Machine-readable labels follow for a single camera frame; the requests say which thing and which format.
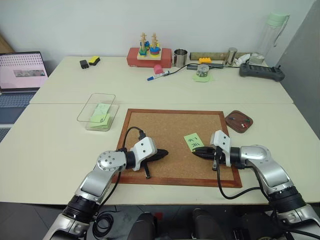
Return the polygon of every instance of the water bottle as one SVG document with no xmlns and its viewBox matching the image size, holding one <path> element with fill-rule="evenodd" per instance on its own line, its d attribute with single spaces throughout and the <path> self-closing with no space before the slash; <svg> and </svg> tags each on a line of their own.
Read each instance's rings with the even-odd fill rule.
<svg viewBox="0 0 320 240">
<path fill-rule="evenodd" d="M 277 40 L 284 31 L 290 15 L 270 13 L 262 33 L 261 42 L 256 52 L 251 54 L 249 63 L 262 64 L 272 47 L 277 46 Z"/>
</svg>

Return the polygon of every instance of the laptop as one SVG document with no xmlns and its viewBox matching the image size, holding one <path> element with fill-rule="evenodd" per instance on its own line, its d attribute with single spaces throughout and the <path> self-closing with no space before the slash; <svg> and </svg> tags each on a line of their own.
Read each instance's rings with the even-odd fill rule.
<svg viewBox="0 0 320 240">
<path fill-rule="evenodd" d="M 39 51 L 0 53 L 0 125 L 14 124 L 47 79 Z"/>
</svg>

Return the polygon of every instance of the black remote control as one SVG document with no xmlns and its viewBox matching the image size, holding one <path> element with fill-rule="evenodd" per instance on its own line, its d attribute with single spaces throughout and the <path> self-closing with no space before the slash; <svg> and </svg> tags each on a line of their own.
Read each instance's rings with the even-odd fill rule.
<svg viewBox="0 0 320 240">
<path fill-rule="evenodd" d="M 280 70 L 279 67 L 266 67 L 266 66 L 257 66 L 250 65 L 248 63 L 242 63 L 240 65 L 240 76 L 246 77 L 258 77 L 258 78 L 267 78 L 273 79 L 276 82 L 280 82 L 285 78 L 285 74 Z"/>
</svg>

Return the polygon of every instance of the pink eraser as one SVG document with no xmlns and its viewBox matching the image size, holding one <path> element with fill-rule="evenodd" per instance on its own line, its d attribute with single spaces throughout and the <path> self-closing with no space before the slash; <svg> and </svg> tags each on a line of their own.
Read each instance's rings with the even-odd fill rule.
<svg viewBox="0 0 320 240">
<path fill-rule="evenodd" d="M 153 67 L 155 74 L 162 74 L 164 70 L 162 69 L 162 66 L 160 64 L 157 64 Z"/>
</svg>

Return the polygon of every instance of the small box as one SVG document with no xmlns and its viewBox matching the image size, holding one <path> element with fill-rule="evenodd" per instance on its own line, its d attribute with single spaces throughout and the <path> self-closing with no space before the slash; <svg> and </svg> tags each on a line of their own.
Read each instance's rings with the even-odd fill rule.
<svg viewBox="0 0 320 240">
<path fill-rule="evenodd" d="M 80 66 L 81 66 L 82 69 L 89 68 L 89 64 L 88 64 L 87 60 L 81 60 L 80 61 Z"/>
<path fill-rule="evenodd" d="M 87 130 L 108 131 L 118 111 L 118 106 L 113 104 L 114 94 L 93 93 L 80 114 L 78 122 L 84 123 Z"/>
</svg>

